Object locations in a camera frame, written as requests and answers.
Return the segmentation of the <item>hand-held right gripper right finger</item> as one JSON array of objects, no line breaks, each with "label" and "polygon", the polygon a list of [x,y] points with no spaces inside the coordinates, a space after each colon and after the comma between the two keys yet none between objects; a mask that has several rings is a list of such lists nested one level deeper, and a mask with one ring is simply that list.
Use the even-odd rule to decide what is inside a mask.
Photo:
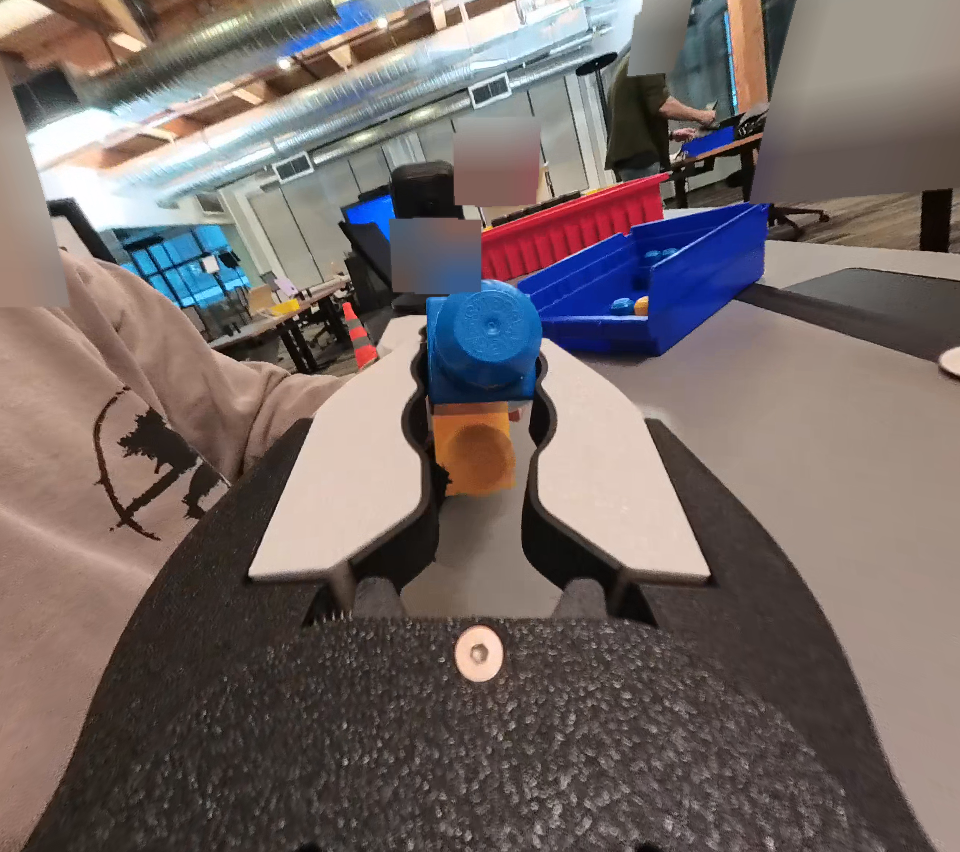
[{"label": "hand-held right gripper right finger", "polygon": [[529,432],[521,544],[548,582],[593,580],[614,606],[632,586],[709,584],[710,565],[642,410],[547,339]]}]

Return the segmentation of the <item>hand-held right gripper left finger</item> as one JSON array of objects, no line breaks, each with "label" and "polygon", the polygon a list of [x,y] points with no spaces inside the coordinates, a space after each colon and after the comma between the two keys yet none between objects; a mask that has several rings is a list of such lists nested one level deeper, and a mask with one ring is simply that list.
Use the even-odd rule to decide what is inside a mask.
[{"label": "hand-held right gripper left finger", "polygon": [[314,415],[247,575],[319,582],[344,607],[360,582],[397,592],[432,563],[439,519],[426,451],[426,343],[407,340]]}]

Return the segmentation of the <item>pile of mega blocks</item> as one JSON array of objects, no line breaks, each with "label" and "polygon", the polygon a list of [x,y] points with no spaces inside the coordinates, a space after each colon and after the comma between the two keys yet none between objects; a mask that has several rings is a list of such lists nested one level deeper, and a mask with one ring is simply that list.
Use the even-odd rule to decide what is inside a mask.
[{"label": "pile of mega blocks", "polygon": [[[673,256],[679,251],[676,246],[669,246],[663,250],[651,249],[647,251],[643,258],[645,268],[653,268],[661,261]],[[619,297],[609,307],[614,316],[646,317],[649,314],[649,296],[646,294],[628,295]]]}]

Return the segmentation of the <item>blue-screen monitor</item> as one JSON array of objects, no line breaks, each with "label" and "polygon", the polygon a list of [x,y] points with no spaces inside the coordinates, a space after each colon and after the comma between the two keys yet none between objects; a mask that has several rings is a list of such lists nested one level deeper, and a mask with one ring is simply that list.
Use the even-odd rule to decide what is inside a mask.
[{"label": "blue-screen monitor", "polygon": [[342,207],[339,228],[346,250],[343,256],[354,306],[366,314],[390,306],[396,297],[392,286],[390,224],[394,219],[387,188],[360,196]]}]

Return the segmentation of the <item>black office chair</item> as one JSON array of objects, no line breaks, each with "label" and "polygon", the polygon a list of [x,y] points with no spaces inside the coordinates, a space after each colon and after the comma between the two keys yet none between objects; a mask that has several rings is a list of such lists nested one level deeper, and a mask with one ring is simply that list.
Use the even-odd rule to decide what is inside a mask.
[{"label": "black office chair", "polygon": [[807,226],[795,221],[797,216],[815,217],[817,223],[831,223],[832,217],[821,209],[771,204],[767,223],[774,240],[797,242],[807,233]]}]

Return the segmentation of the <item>yellow mega block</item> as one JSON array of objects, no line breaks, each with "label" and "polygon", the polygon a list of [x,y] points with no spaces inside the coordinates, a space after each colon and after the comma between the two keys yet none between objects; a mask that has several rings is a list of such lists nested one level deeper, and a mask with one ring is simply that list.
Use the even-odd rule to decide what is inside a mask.
[{"label": "yellow mega block", "polygon": [[437,404],[432,434],[446,496],[480,497],[516,484],[517,456],[507,402]]}]

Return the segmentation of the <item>blue one-stud mega block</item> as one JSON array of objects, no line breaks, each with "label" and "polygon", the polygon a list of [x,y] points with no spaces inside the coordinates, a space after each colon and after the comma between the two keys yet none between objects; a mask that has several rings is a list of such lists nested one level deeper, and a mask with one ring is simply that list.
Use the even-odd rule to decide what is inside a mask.
[{"label": "blue one-stud mega block", "polygon": [[426,300],[428,394],[433,406],[530,402],[544,338],[531,298],[498,280]]}]

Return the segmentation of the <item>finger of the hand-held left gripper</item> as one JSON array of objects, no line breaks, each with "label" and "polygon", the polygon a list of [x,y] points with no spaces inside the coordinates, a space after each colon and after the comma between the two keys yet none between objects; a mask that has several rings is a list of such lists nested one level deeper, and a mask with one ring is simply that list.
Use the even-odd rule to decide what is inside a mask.
[{"label": "finger of the hand-held left gripper", "polygon": [[377,345],[377,368],[416,372],[426,348],[426,330],[426,321],[390,321]]}]

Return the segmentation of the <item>black floor lamp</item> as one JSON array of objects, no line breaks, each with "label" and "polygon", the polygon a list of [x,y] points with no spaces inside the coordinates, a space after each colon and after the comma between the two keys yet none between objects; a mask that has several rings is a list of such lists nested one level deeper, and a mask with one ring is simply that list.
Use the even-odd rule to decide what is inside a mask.
[{"label": "black floor lamp", "polygon": [[616,53],[604,53],[594,56],[576,69],[583,99],[583,109],[594,139],[594,154],[603,185],[614,184],[616,176],[606,168],[607,147],[610,133],[609,91],[607,73],[617,63]]}]

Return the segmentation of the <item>blue storage bin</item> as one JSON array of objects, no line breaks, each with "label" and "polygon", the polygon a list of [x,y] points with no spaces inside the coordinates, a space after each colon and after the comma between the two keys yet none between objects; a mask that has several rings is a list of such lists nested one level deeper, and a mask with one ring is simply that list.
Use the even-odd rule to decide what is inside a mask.
[{"label": "blue storage bin", "polygon": [[[767,204],[692,211],[617,234],[518,284],[544,337],[570,352],[663,355],[764,272]],[[678,247],[653,268],[651,249]],[[614,316],[619,297],[649,296],[646,317]]]},{"label": "blue storage bin", "polygon": [[737,139],[736,125],[722,126],[704,135],[697,136],[683,145],[681,155],[684,159],[693,159],[715,150],[726,149]]}]

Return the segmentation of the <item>person's left forearm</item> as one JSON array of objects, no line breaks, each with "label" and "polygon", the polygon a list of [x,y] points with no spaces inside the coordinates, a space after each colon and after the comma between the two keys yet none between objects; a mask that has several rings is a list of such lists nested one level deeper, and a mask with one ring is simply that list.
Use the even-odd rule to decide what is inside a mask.
[{"label": "person's left forearm", "polygon": [[357,377],[289,372],[216,354],[223,390],[217,392],[217,468],[233,483],[259,462],[298,421],[313,418]]}]

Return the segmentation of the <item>orange traffic cone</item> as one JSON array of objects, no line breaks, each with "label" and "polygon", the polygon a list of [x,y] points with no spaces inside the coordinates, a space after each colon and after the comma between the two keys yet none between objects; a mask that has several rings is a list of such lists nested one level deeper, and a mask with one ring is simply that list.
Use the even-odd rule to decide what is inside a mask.
[{"label": "orange traffic cone", "polygon": [[349,332],[351,345],[358,370],[364,370],[379,360],[376,346],[371,340],[366,326],[356,314],[352,303],[345,300],[342,304],[343,320]]}]

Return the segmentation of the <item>red storage bin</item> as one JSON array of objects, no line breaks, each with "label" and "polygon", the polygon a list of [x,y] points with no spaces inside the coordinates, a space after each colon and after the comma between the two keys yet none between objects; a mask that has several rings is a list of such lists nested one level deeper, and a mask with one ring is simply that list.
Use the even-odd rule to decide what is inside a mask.
[{"label": "red storage bin", "polygon": [[483,232],[482,278],[510,281],[664,217],[668,174],[606,187]]}]

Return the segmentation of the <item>wood-top office desk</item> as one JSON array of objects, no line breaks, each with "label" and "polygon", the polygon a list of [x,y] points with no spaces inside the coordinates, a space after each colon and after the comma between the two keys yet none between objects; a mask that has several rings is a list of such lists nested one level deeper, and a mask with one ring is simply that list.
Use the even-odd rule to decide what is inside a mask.
[{"label": "wood-top office desk", "polygon": [[925,190],[920,196],[918,248],[948,253],[952,244],[954,190]]},{"label": "wood-top office desk", "polygon": [[751,198],[754,176],[756,171],[756,153],[760,148],[763,132],[752,136],[736,139],[725,146],[699,154],[678,154],[671,164],[670,181],[675,189],[675,208],[688,209],[689,194],[687,181],[692,175],[710,172],[717,158],[737,156],[740,160],[740,187],[743,201]]},{"label": "wood-top office desk", "polygon": [[259,318],[241,326],[237,332],[226,334],[210,342],[210,347],[226,354],[242,345],[248,345],[255,340],[265,337],[278,337],[286,347],[297,372],[313,375],[320,372],[311,348],[301,331],[302,316],[318,309],[321,323],[333,336],[334,340],[343,346],[352,346],[353,338],[344,319],[342,307],[335,300],[335,294],[340,293],[349,285],[343,277],[322,283],[316,292],[295,299],[295,306],[279,305],[280,312],[276,315],[271,311],[263,313]]}]

